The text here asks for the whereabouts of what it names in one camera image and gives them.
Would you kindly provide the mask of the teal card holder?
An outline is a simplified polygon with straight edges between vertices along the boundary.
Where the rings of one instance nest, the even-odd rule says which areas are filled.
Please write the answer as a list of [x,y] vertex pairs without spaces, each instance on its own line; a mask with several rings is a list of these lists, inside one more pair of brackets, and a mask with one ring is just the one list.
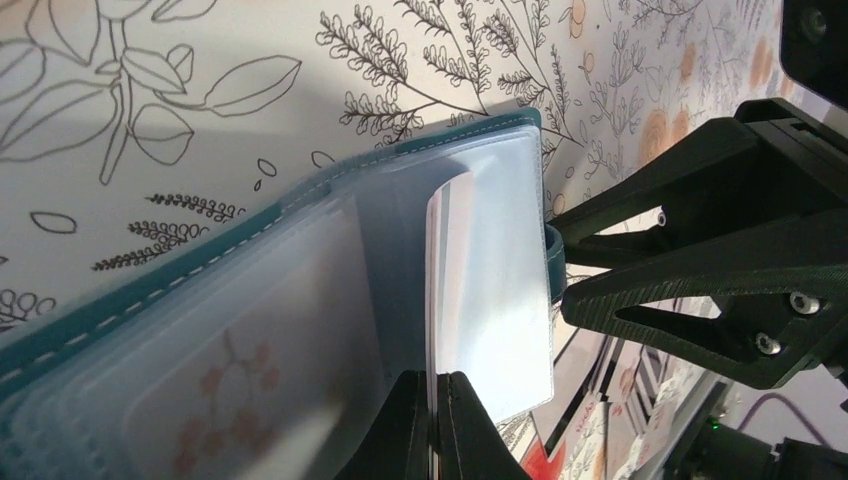
[[1,342],[5,479],[521,479],[564,250],[525,108],[322,168]]

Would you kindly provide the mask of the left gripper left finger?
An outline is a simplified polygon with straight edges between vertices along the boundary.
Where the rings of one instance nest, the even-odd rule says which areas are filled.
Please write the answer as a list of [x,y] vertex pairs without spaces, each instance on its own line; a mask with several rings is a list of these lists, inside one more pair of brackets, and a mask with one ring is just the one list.
[[397,378],[357,451],[336,477],[427,479],[429,425],[426,373],[405,371]]

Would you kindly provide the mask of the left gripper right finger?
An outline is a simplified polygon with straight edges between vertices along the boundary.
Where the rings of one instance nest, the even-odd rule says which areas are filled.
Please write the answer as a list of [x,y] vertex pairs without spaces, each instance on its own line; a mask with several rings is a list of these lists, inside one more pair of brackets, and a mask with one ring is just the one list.
[[439,479],[526,479],[462,372],[437,378]]

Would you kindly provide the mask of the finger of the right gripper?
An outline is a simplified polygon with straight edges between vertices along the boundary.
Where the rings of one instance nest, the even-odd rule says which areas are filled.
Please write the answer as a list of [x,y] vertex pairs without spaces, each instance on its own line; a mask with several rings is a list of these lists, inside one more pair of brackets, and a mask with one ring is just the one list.
[[847,213],[788,217],[570,286],[565,320],[755,389],[847,377]]
[[571,264],[617,268],[847,205],[847,127],[781,98],[743,102],[550,224]]

